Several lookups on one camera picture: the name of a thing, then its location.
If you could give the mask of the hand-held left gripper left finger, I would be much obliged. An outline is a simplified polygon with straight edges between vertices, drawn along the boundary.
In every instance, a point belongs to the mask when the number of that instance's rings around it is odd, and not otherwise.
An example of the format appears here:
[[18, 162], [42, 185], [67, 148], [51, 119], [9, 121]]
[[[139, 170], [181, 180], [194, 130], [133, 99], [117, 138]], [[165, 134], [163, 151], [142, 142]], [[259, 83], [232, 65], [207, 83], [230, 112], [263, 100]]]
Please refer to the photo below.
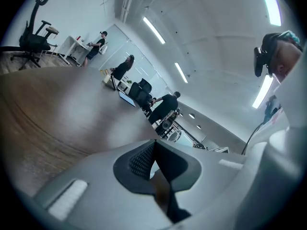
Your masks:
[[35, 201], [64, 227], [164, 230], [172, 225], [150, 183], [154, 140], [92, 154], [46, 183]]

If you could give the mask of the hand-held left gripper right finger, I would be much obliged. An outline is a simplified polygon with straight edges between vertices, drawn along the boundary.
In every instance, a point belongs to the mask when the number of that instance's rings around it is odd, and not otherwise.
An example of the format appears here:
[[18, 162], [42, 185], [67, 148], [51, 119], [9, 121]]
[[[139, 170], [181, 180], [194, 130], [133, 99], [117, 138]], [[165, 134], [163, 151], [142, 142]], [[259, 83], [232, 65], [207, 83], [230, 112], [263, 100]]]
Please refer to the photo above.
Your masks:
[[155, 161], [159, 166], [156, 201], [177, 223], [216, 199], [242, 169], [246, 157], [160, 140], [155, 143]]

